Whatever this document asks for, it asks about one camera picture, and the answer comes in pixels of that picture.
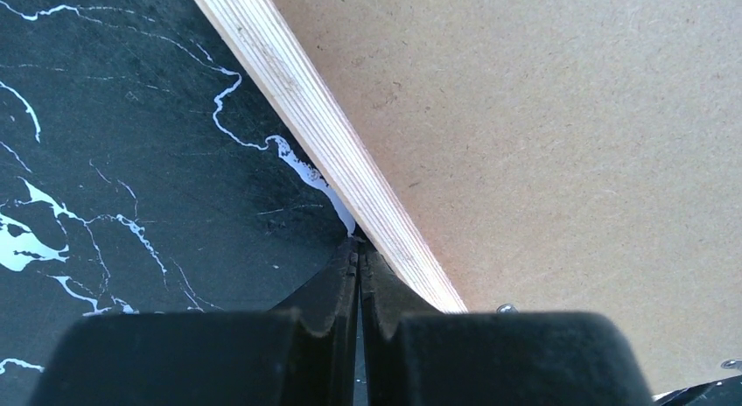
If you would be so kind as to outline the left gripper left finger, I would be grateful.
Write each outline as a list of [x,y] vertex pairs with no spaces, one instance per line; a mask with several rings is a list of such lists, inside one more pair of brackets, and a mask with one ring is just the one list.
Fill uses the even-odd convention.
[[33,405],[350,405],[358,243],[267,311],[100,315],[72,326]]

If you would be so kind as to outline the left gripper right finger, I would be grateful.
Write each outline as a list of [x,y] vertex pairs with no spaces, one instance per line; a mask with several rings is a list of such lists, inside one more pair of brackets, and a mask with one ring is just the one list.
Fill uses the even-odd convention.
[[359,251],[373,405],[649,405],[623,334],[584,311],[443,313]]

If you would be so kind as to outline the brown backing board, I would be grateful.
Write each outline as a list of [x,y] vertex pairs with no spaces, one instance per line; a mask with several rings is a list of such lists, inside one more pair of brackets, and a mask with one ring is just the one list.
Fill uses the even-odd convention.
[[471,310],[741,356],[741,0],[273,0]]

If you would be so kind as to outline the pink wooden picture frame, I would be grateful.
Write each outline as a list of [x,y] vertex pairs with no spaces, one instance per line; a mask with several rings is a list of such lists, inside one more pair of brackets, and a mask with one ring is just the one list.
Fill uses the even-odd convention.
[[466,312],[440,263],[272,0],[193,0],[392,270]]

